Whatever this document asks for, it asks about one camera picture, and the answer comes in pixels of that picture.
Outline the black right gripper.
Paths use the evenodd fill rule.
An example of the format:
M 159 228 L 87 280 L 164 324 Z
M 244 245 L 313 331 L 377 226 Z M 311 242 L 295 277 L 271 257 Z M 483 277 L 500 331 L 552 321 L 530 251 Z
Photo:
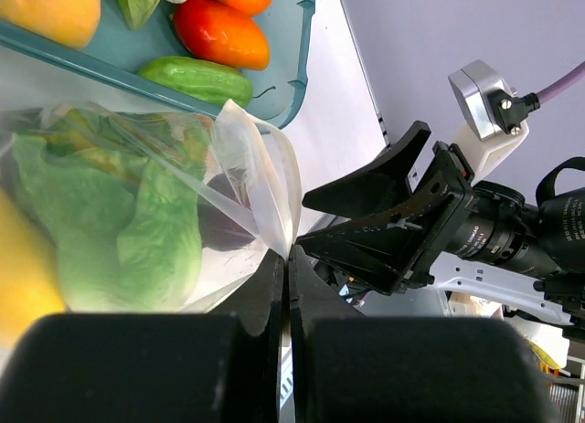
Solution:
M 297 244 L 382 294 L 432 285 L 431 267 L 446 250 L 536 279 L 547 301 L 584 303 L 584 190 L 556 192 L 559 174 L 582 172 L 584 159 L 570 158 L 550 171 L 530 206 L 497 183 L 480 181 L 472 190 L 473 171 L 458 145 L 437 142 L 433 152 L 406 200 L 304 235 Z

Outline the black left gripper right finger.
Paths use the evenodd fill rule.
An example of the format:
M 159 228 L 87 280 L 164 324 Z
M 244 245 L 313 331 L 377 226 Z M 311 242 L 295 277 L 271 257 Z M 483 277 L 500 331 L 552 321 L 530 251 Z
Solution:
M 364 317 L 315 272 L 304 250 L 292 248 L 288 262 L 295 420 L 334 422 L 352 367 L 342 348 L 343 328 Z

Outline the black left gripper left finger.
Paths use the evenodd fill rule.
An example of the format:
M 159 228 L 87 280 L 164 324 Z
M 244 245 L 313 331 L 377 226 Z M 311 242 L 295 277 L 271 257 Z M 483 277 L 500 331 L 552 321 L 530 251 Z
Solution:
M 213 311 L 233 323 L 220 405 L 223 422 L 279 420 L 283 286 L 284 259 L 269 251 Z

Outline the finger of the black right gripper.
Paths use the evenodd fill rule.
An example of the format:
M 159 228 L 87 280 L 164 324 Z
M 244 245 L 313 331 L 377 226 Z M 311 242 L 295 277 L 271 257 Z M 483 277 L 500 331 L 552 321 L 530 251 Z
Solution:
M 415 121 L 369 164 L 307 192 L 303 206 L 339 217 L 365 217 L 391 209 L 410 196 L 408 175 L 430 136 L 429 125 Z

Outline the dark red plum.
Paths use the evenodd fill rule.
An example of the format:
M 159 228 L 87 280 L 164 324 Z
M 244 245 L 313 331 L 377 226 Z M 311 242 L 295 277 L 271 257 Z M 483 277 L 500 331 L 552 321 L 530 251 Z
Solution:
M 244 171 L 230 169 L 225 174 L 217 174 L 207 186 L 224 197 L 250 209 L 250 201 L 244 183 Z M 242 249 L 255 240 L 245 228 L 201 198 L 197 204 L 199 233 L 204 248 L 225 252 Z

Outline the teal plastic basket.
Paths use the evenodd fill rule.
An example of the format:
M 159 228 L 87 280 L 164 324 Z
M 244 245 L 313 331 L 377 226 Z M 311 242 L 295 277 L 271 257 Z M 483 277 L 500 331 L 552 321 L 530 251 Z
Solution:
M 183 111 L 277 127 L 306 92 L 315 0 L 1 0 L 1 43 Z

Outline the green white lettuce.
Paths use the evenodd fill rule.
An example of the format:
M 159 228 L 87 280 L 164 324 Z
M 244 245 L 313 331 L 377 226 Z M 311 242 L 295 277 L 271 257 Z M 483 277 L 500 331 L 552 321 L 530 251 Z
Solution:
M 175 312 L 197 285 L 197 194 L 157 161 L 101 147 L 65 153 L 17 134 L 23 207 L 57 247 L 77 312 Z

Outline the clear dotted zip bag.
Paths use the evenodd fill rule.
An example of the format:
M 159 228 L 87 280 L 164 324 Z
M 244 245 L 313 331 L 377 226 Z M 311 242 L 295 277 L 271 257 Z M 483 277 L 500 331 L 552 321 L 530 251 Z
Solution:
M 64 102 L 1 115 L 1 185 L 56 255 L 74 312 L 207 312 L 301 213 L 293 146 L 229 102 L 218 117 Z

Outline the yellow bell pepper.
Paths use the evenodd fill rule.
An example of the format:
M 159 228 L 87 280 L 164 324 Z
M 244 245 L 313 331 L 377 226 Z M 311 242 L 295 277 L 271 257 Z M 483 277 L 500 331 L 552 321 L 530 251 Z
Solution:
M 3 192 L 1 347 L 13 347 L 37 319 L 65 310 L 54 247 Z

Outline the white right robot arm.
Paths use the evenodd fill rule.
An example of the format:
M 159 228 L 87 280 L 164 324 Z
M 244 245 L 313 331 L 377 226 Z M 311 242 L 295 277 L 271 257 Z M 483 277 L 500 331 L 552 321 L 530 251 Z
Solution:
M 301 236 L 304 252 L 385 295 L 420 288 L 496 301 L 515 315 L 584 337 L 584 194 L 559 195 L 555 174 L 528 205 L 475 177 L 463 148 L 438 142 L 416 186 L 410 168 L 431 134 L 414 122 L 374 161 L 306 193 L 339 224 Z

